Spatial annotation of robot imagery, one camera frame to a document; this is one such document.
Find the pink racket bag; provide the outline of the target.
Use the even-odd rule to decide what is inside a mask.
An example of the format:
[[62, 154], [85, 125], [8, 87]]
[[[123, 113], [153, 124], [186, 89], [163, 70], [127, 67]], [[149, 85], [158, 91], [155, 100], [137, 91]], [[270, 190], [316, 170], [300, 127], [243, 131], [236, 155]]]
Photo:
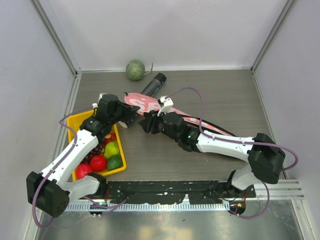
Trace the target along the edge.
[[[148, 113], [150, 111], [158, 111], [160, 110], [161, 106], [158, 103], [158, 100], [156, 98], [147, 96], [147, 95], [143, 95], [141, 93], [128, 93], [126, 94], [126, 96], [124, 97], [124, 102], [126, 104], [132, 105], [132, 106], [137, 106], [140, 107], [140, 109], [137, 111], [138, 114], [140, 114], [141, 116], [144, 115], [144, 113]], [[200, 118], [199, 117], [193, 117], [181, 110], [176, 109], [175, 107], [172, 107], [169, 111], [171, 112], [175, 112], [178, 115], [182, 116], [183, 119], [190, 125], [193, 125], [195, 127], [199, 126], [200, 123]], [[215, 125], [211, 122], [208, 122], [206, 120], [203, 120], [201, 122], [201, 126], [203, 130], [207, 130], [216, 134], [220, 134], [220, 135], [224, 135], [224, 136], [231, 136], [231, 137], [235, 137], [236, 135], [227, 131], [226, 129]]]

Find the black shuttlecock tube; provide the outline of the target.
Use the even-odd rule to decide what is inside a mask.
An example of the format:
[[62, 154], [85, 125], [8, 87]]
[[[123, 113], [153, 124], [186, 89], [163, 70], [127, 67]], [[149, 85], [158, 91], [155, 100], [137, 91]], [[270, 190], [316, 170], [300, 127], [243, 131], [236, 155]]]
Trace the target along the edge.
[[141, 92], [142, 95], [146, 95], [149, 97], [154, 97], [155, 94], [161, 89], [161, 87], [165, 84], [167, 77], [159, 72], [152, 81], [144, 88]]

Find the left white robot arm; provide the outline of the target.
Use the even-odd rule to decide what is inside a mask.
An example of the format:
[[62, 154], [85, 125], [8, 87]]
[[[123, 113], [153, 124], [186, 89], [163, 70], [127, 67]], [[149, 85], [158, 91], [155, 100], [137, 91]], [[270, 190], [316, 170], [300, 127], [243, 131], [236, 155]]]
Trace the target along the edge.
[[41, 172], [32, 171], [26, 178], [27, 199], [32, 211], [37, 209], [53, 218], [59, 217], [73, 202], [92, 195], [102, 199], [107, 193], [107, 180], [100, 174], [90, 173], [83, 178], [69, 182], [68, 179], [84, 157], [102, 143], [112, 127], [128, 120], [140, 108], [119, 100], [114, 94], [104, 94], [85, 111], [93, 110], [78, 131], [72, 130], [73, 140], [60, 155]]

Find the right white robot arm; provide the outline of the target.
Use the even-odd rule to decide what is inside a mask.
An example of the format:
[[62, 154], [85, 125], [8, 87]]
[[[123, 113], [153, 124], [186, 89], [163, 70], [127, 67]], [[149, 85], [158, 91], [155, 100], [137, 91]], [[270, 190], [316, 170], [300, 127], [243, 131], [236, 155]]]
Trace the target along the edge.
[[264, 133], [245, 138], [220, 135], [188, 124], [175, 112], [146, 112], [138, 124], [146, 133], [166, 135], [187, 152], [220, 154], [246, 162], [227, 179], [225, 191], [232, 197], [242, 195], [256, 183], [275, 185], [279, 181], [286, 155]]

